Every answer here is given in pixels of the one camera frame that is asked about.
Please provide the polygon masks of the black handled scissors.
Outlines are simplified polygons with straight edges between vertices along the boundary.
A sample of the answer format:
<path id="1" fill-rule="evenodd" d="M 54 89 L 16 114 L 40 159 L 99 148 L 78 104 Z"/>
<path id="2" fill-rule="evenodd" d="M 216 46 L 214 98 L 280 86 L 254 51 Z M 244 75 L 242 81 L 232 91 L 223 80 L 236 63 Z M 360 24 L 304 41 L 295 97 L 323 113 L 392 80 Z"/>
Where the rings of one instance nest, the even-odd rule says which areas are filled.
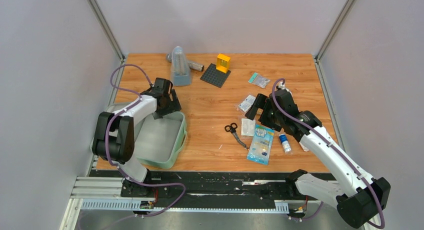
<path id="1" fill-rule="evenodd" d="M 240 139 L 240 137 L 238 136 L 238 134 L 237 134 L 237 128 L 238 128 L 238 125 L 235 123 L 235 122 L 233 122 L 233 123 L 230 123 L 230 124 L 228 124 L 228 125 L 226 125 L 225 127 L 224 127 L 224 130 L 226 131 L 226 132 L 228 132 L 228 133 L 231 133 L 232 135 L 233 135 L 233 137 L 234 137 L 234 139 L 244 148 L 244 149 L 246 149 L 246 150 L 249 150 L 249 148 L 248 148 L 248 146 L 244 143 L 244 142 L 242 142 L 241 141 L 241 139 Z"/>

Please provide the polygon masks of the clear bag of pads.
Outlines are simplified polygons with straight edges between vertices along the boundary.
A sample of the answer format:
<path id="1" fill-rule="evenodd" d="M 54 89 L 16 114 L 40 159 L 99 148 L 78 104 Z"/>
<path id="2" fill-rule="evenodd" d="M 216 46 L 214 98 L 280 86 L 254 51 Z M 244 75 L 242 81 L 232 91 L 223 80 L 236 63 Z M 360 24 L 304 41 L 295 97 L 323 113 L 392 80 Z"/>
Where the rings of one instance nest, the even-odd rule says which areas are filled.
<path id="1" fill-rule="evenodd" d="M 249 94 L 236 106 L 236 109 L 245 114 L 252 107 L 255 100 L 256 97 Z"/>

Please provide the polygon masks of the mint green medicine kit case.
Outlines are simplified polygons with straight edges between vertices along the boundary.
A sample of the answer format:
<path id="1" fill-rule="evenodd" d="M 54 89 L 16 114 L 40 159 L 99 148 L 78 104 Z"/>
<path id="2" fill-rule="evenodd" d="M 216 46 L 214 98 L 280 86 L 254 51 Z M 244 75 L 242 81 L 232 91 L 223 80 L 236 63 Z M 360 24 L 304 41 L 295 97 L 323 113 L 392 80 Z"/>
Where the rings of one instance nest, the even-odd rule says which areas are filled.
<path id="1" fill-rule="evenodd" d="M 183 112 L 176 111 L 158 119 L 150 114 L 134 126 L 134 151 L 125 164 L 169 169 L 184 148 L 186 136 L 187 122 Z"/>

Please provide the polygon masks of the dark grey brick baseplate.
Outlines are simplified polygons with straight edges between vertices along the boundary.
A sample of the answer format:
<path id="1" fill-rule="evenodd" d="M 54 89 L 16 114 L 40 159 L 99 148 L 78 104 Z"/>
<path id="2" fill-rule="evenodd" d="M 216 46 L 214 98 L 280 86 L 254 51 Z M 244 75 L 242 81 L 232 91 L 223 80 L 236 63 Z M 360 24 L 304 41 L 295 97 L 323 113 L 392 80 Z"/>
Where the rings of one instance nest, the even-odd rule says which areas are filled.
<path id="1" fill-rule="evenodd" d="M 207 69 L 203 71 L 203 75 L 200 77 L 200 80 L 215 87 L 221 88 L 230 76 L 230 74 L 230 70 L 228 70 L 227 73 L 223 73 L 216 69 L 215 64 L 211 63 L 207 67 Z"/>

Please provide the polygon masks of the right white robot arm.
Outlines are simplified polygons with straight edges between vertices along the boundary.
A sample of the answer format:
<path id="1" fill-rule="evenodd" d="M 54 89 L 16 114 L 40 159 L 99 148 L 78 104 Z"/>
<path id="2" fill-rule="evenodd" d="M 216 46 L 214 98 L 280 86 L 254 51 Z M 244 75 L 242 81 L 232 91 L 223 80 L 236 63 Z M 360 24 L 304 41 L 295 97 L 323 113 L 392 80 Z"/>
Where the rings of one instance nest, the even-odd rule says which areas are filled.
<path id="1" fill-rule="evenodd" d="M 277 88 L 270 95 L 259 93 L 245 117 L 253 120 L 261 110 L 259 123 L 286 134 L 310 150 L 330 171 L 337 183 L 322 180 L 298 169 L 287 178 L 286 194 L 292 199 L 313 197 L 335 208 L 352 228 L 365 223 L 385 227 L 385 209 L 391 185 L 383 177 L 375 178 L 355 163 L 333 140 L 322 122 L 310 111 L 300 111 L 292 94 Z"/>

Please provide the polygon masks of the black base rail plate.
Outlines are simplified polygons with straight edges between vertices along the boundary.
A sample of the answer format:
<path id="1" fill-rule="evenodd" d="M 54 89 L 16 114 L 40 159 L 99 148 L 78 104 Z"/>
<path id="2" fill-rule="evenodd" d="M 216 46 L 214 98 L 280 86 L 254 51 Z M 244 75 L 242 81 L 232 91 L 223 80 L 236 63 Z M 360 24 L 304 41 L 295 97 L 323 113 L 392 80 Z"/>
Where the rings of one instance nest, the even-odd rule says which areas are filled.
<path id="1" fill-rule="evenodd" d="M 287 172 L 211 172 L 151 171 L 144 187 L 124 180 L 120 195 L 127 198 L 152 198 L 156 207 L 166 207 L 181 195 L 175 208 L 196 209 L 272 209 L 276 200 L 303 205 L 314 201 L 295 193 L 286 183 Z"/>

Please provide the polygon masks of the yellow toy window brick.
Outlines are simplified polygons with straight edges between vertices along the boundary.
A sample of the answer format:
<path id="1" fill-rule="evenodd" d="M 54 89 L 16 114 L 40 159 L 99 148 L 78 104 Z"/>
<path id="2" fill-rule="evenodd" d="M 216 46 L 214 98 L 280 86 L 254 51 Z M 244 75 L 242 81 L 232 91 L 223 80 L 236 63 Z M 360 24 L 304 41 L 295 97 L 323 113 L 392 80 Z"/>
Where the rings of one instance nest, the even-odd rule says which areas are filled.
<path id="1" fill-rule="evenodd" d="M 231 58 L 225 54 L 219 53 L 216 61 L 216 69 L 224 74 L 229 71 Z"/>

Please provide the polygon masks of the small blue white bottle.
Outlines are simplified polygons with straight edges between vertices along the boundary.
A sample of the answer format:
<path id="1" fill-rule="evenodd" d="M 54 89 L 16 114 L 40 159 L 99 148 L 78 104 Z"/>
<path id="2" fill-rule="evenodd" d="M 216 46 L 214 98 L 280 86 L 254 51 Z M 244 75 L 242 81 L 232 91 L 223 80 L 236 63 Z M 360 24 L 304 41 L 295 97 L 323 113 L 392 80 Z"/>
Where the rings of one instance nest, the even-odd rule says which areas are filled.
<path id="1" fill-rule="evenodd" d="M 285 133 L 281 133 L 278 135 L 278 139 L 281 143 L 282 149 L 284 151 L 285 154 L 291 154 L 292 153 L 292 148 L 289 144 L 287 135 Z"/>

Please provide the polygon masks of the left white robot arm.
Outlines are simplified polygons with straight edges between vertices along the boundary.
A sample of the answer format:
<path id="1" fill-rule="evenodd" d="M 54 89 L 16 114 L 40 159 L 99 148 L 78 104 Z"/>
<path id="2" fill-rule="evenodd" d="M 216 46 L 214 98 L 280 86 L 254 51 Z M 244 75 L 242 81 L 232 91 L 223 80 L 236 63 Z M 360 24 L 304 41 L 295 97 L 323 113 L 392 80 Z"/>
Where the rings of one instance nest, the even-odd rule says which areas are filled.
<path id="1" fill-rule="evenodd" d="M 149 170 L 135 156 L 137 126 L 145 125 L 146 119 L 162 119 L 179 112 L 181 104 L 173 89 L 173 83 L 156 78 L 150 87 L 137 92 L 136 100 L 115 111 L 103 111 L 97 118 L 91 151 L 118 168 L 123 177 L 134 183 L 140 196 L 149 196 L 153 183 L 147 179 Z"/>

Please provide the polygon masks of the blue mask package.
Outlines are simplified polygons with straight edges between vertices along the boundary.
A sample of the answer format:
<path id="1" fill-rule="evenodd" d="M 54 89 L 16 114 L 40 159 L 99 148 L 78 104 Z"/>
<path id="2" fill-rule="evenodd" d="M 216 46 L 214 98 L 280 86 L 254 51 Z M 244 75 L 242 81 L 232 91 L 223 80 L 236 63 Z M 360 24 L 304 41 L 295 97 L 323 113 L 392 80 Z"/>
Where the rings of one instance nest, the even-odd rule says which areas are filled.
<path id="1" fill-rule="evenodd" d="M 256 124 L 246 159 L 262 165 L 268 165 L 274 135 L 273 129 Z"/>

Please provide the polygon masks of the glitter silver microphone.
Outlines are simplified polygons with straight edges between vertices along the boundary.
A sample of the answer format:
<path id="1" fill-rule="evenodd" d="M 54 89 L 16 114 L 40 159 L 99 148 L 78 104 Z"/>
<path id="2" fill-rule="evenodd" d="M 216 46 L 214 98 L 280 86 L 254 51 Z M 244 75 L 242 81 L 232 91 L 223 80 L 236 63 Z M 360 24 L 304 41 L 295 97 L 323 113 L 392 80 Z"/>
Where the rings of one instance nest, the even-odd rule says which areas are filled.
<path id="1" fill-rule="evenodd" d="M 172 54 L 171 53 L 168 53 L 165 58 L 169 63 L 172 62 Z M 201 63 L 191 61 L 191 60 L 187 60 L 187 63 L 188 63 L 188 66 L 191 70 L 198 71 L 198 72 L 204 71 L 205 66 Z"/>

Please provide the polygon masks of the teal header plastic packet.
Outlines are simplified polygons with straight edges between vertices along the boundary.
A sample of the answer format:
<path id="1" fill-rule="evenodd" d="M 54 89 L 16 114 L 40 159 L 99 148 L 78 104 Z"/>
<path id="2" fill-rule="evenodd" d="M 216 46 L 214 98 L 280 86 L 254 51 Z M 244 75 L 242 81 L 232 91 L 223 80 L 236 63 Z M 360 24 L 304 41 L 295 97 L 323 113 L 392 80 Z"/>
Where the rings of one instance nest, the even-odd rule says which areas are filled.
<path id="1" fill-rule="evenodd" d="M 252 76 L 249 78 L 248 83 L 256 85 L 264 89 L 270 83 L 270 81 L 271 81 L 270 79 L 260 75 L 257 72 L 254 72 Z"/>

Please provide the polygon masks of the white blue cotton packet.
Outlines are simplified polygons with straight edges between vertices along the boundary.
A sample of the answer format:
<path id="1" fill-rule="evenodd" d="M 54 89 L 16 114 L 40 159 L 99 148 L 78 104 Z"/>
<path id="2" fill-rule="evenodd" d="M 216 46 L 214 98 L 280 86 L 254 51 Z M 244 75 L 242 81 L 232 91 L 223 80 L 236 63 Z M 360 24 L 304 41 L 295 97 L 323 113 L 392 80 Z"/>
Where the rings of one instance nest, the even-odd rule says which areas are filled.
<path id="1" fill-rule="evenodd" d="M 299 144 L 300 144 L 301 148 L 303 149 L 303 151 L 305 151 L 305 152 L 309 151 L 309 149 L 306 146 L 304 146 L 301 142 Z"/>

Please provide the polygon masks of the white gauze packet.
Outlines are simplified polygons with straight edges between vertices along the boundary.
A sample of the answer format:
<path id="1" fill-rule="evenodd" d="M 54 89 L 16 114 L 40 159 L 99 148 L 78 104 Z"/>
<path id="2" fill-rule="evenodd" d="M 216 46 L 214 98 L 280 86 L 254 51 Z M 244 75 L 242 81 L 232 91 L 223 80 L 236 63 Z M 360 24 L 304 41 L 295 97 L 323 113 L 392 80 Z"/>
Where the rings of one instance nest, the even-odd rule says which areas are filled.
<path id="1" fill-rule="evenodd" d="M 241 119 L 241 135 L 253 137 L 255 134 L 256 121 L 248 118 Z"/>

